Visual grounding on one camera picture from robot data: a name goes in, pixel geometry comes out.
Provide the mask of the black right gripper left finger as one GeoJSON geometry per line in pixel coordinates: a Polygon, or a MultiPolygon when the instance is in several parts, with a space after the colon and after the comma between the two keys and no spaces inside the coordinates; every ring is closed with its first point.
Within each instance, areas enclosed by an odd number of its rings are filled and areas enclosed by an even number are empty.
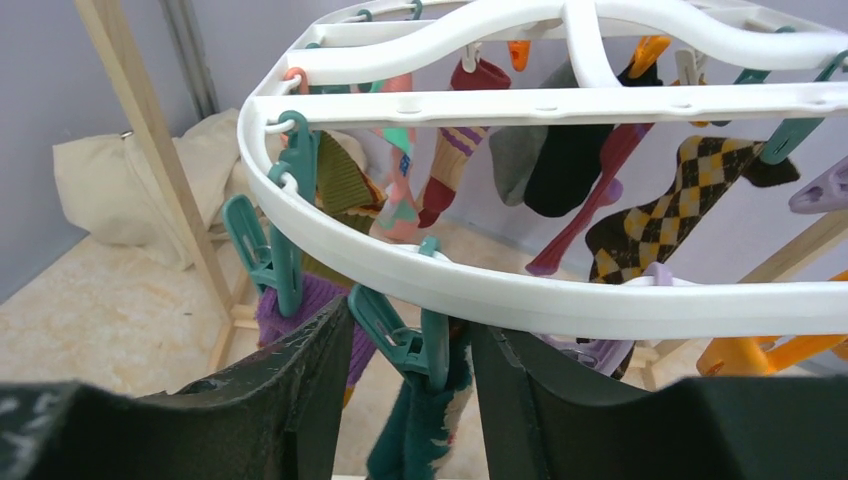
{"type": "Polygon", "coordinates": [[[5,479],[328,479],[354,321],[336,298],[287,337],[179,391],[1,387],[5,479]]]}

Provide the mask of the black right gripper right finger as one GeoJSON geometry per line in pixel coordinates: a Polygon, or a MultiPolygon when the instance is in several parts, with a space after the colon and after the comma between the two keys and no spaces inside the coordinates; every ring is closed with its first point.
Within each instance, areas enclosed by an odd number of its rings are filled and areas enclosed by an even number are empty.
{"type": "Polygon", "coordinates": [[[532,334],[470,330],[493,479],[843,479],[847,381],[690,377],[648,392],[532,334]]]}

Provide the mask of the purple orange sock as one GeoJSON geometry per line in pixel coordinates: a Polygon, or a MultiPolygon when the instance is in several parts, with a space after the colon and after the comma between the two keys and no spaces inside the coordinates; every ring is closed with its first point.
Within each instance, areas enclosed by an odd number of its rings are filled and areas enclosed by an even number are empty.
{"type": "MultiPolygon", "coordinates": [[[[257,342],[259,349],[292,333],[336,297],[348,294],[348,290],[344,287],[321,277],[304,274],[302,279],[304,289],[302,302],[300,309],[292,316],[283,316],[279,312],[277,291],[274,288],[266,287],[260,295],[255,313],[259,331],[257,342]]],[[[360,325],[354,322],[352,353],[343,400],[344,407],[351,399],[357,382],[375,352],[376,346],[373,341],[360,325]]]]}

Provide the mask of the dark teal sock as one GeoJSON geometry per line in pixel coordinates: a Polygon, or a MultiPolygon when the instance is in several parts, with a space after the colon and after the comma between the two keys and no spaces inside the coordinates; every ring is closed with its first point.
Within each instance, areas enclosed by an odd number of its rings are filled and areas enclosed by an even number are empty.
{"type": "Polygon", "coordinates": [[[420,374],[401,384],[366,462],[369,479],[433,480],[451,456],[459,421],[473,393],[468,323],[450,320],[445,389],[431,392],[420,374]]]}

